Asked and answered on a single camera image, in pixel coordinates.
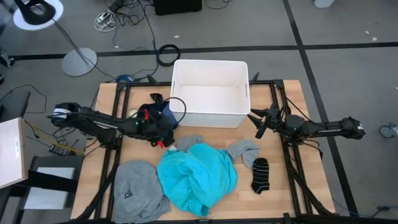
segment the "white box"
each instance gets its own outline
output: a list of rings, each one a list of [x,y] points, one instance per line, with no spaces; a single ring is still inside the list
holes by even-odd
[[[181,126],[237,128],[250,112],[248,65],[218,60],[178,60],[174,64],[171,96],[181,98],[187,113]],[[178,121],[183,104],[170,100]]]

